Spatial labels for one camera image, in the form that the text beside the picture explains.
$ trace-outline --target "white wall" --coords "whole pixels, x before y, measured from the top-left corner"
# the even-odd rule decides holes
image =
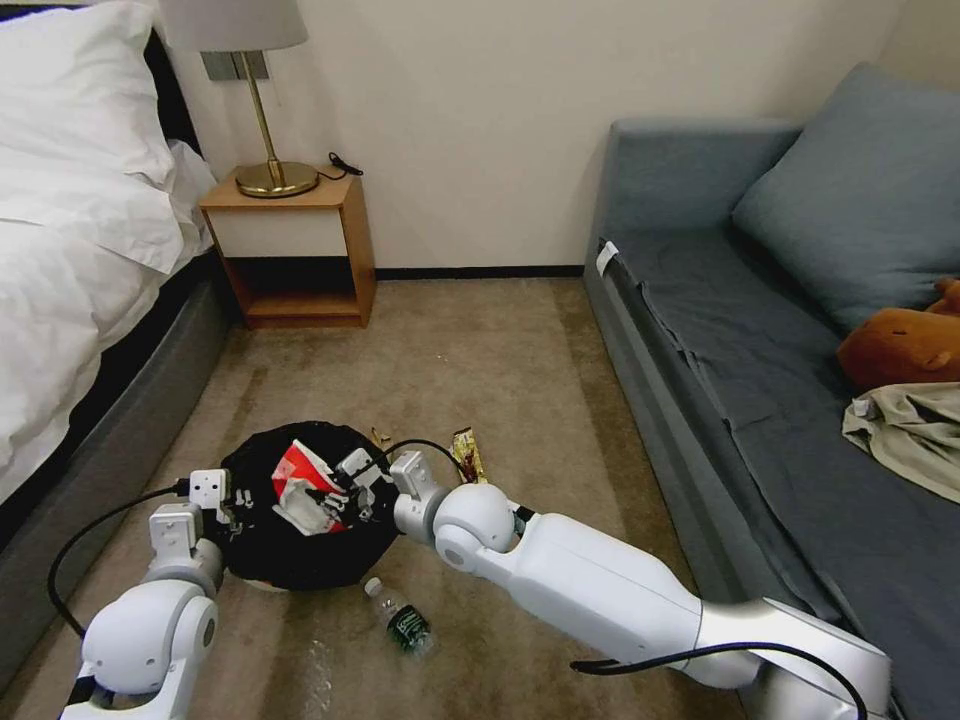
[[[802,119],[902,2],[301,0],[262,92],[282,156],[366,170],[380,267],[579,264],[612,120]],[[244,84],[172,55],[215,171],[259,161]]]
[[[960,91],[960,2],[910,0],[880,64],[912,80]]]

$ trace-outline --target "sofa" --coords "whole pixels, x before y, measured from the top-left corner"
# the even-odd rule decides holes
[[[731,221],[800,132],[615,123],[587,293],[700,595],[842,626],[892,657],[891,717],[958,718],[960,506],[843,439],[845,332]]]

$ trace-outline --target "bottle cap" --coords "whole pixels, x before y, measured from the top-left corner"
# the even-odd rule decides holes
[[[383,583],[380,578],[370,578],[363,586],[363,591],[368,597],[376,597],[383,590]]]

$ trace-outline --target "gray pillow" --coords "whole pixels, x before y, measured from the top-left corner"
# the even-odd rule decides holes
[[[960,95],[861,64],[734,222],[846,330],[960,275]]]

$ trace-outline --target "water bottle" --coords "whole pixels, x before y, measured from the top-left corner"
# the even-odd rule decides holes
[[[419,657],[433,647],[430,623],[403,595],[384,587],[376,577],[366,582],[363,591],[373,601],[377,619],[404,652]]]

